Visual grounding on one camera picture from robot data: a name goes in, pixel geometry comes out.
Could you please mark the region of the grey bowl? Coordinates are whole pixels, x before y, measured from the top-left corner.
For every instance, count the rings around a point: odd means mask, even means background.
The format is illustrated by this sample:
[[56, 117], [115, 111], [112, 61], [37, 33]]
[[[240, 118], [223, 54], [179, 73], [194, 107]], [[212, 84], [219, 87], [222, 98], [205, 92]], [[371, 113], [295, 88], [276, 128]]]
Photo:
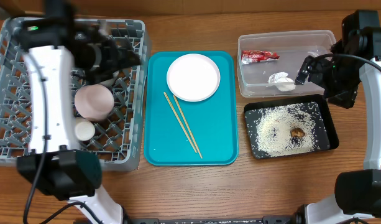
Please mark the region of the grey bowl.
[[100, 82], [99, 84], [107, 88], [110, 88], [112, 85], [115, 84], [116, 80], [118, 79], [118, 76], [119, 76], [119, 71], [116, 71], [113, 73], [113, 78]]

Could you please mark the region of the white rice pile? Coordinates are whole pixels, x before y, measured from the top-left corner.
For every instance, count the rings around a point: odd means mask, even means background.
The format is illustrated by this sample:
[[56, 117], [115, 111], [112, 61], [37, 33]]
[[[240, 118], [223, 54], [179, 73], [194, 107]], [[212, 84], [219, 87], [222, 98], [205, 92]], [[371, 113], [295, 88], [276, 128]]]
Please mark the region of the white rice pile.
[[[257, 159], [283, 157], [330, 148], [318, 104], [295, 103], [245, 112], [247, 135]], [[305, 137], [292, 138], [290, 131], [301, 128]]]

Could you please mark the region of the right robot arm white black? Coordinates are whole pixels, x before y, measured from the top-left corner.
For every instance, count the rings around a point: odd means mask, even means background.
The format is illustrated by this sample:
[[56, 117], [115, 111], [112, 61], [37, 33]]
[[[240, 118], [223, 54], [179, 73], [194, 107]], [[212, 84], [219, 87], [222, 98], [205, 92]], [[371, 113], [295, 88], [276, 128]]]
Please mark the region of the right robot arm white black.
[[330, 54], [310, 57], [295, 83], [312, 82], [324, 89], [334, 105], [351, 108], [357, 87], [366, 99], [367, 149], [362, 170], [338, 175], [334, 194], [305, 205], [298, 216], [303, 223], [365, 222], [381, 218], [381, 27], [342, 26], [342, 39]]

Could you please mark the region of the large white round plate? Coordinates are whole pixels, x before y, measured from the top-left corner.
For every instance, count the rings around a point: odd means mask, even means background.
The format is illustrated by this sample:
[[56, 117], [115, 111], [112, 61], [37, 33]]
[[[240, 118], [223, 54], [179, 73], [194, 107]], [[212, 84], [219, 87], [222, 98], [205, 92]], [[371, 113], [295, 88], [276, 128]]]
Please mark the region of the large white round plate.
[[167, 85], [177, 98], [199, 102], [218, 89], [221, 74], [212, 59], [202, 54], [186, 54], [175, 59], [168, 68]]

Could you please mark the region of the white tissue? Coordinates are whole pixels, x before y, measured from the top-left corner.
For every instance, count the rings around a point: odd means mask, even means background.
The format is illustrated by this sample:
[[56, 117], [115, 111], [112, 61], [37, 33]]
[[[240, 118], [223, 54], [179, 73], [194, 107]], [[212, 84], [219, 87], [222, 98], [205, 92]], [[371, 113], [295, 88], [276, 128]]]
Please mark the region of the white tissue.
[[268, 83], [275, 84], [278, 90], [282, 92], [293, 91], [296, 88], [295, 82], [288, 77], [288, 73], [286, 72], [272, 74], [269, 76]]

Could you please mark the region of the wooden chopstick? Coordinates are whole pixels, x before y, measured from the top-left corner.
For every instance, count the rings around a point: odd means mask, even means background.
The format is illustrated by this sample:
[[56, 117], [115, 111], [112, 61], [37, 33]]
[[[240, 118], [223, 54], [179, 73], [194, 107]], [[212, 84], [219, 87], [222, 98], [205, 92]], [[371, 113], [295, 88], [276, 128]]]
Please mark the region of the wooden chopstick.
[[191, 138], [191, 140], [192, 140], [192, 142], [193, 142], [193, 144], [194, 144], [194, 146], [195, 146], [195, 148], [196, 148], [196, 151], [197, 151], [197, 153], [199, 154], [200, 158], [203, 159], [203, 156], [202, 156], [201, 151], [200, 151], [200, 149], [199, 149], [199, 147], [198, 147], [198, 145], [197, 145], [197, 142], [196, 142], [196, 140], [195, 140], [195, 137], [194, 137], [194, 135], [193, 135], [193, 133], [192, 133], [192, 131], [191, 131], [191, 129], [190, 129], [190, 126], [189, 126], [189, 124], [188, 124], [188, 122], [187, 122], [187, 120], [186, 120], [186, 118], [185, 118], [185, 115], [184, 115], [184, 113], [183, 113], [183, 111], [182, 111], [182, 109], [181, 109], [181, 106], [180, 106], [180, 104], [179, 104], [179, 102], [178, 102], [178, 100], [177, 100], [177, 98], [176, 98], [175, 95], [173, 95], [173, 99], [175, 100], [175, 103], [176, 103], [176, 105], [177, 105], [177, 108], [178, 108], [179, 111], [180, 111], [181, 117], [183, 118], [183, 121], [185, 122], [185, 126], [187, 127], [187, 130], [188, 130], [188, 132], [189, 132], [189, 134], [190, 134], [190, 138]]
[[190, 136], [189, 136], [188, 132], [186, 131], [186, 129], [185, 129], [185, 127], [184, 127], [184, 125], [183, 125], [181, 119], [179, 118], [177, 111], [175, 110], [174, 106], [172, 105], [172, 102], [170, 101], [170, 99], [169, 99], [167, 93], [164, 92], [163, 94], [164, 94], [165, 99], [166, 99], [168, 105], [170, 106], [170, 108], [171, 108], [171, 110], [172, 110], [172, 112], [173, 112], [175, 118], [177, 119], [178, 124], [180, 125], [180, 127], [181, 127], [183, 133], [185, 134], [185, 136], [186, 136], [188, 142], [190, 143], [190, 145], [191, 145], [191, 147], [193, 148], [194, 152], [197, 153], [197, 150], [196, 150], [196, 148], [195, 148], [195, 145], [193, 144], [193, 141], [190, 139]]

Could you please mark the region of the red snack wrapper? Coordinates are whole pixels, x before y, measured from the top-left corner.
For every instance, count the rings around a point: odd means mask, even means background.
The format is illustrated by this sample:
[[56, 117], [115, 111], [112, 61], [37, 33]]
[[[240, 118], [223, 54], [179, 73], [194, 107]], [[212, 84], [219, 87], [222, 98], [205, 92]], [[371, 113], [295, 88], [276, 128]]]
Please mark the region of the red snack wrapper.
[[241, 53], [241, 62], [243, 65], [278, 60], [279, 58], [280, 56], [277, 53], [269, 51], [243, 50]]

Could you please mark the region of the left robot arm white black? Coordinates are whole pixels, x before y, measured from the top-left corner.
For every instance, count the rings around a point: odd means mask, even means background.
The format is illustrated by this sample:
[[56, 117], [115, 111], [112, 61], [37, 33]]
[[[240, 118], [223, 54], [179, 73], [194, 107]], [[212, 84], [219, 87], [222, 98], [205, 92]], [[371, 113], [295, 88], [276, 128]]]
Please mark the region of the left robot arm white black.
[[17, 171], [32, 190], [78, 208], [93, 223], [129, 223], [102, 185], [98, 157], [80, 148], [70, 83], [74, 68], [97, 84], [140, 65], [131, 42], [115, 40], [104, 24], [59, 17], [23, 21], [14, 38], [24, 52], [32, 104], [29, 153], [18, 158]]

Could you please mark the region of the white cup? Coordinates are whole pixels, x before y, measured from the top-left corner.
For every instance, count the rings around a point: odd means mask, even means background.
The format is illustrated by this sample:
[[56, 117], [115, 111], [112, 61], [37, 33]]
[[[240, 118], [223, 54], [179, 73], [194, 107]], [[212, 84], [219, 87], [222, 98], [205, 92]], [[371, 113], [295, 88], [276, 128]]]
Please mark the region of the white cup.
[[79, 141], [88, 141], [95, 134], [95, 128], [91, 121], [84, 118], [75, 118], [75, 135]]

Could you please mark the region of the small pink bowl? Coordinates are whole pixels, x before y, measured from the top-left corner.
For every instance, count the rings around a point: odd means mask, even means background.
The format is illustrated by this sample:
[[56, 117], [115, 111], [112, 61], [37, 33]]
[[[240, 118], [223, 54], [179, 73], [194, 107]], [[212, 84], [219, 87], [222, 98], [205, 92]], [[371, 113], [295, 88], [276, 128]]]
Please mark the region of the small pink bowl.
[[102, 121], [114, 108], [114, 97], [103, 85], [86, 85], [76, 92], [75, 108], [85, 119]]

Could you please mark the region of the dark brown food lump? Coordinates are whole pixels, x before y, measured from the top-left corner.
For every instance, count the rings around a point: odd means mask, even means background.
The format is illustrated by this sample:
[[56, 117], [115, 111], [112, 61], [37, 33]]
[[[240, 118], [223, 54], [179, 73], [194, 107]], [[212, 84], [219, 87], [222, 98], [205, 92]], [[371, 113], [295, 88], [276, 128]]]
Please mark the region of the dark brown food lump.
[[290, 134], [291, 134], [292, 138], [298, 138], [298, 139], [301, 139], [301, 138], [305, 137], [305, 135], [306, 135], [305, 132], [301, 128], [291, 129]]

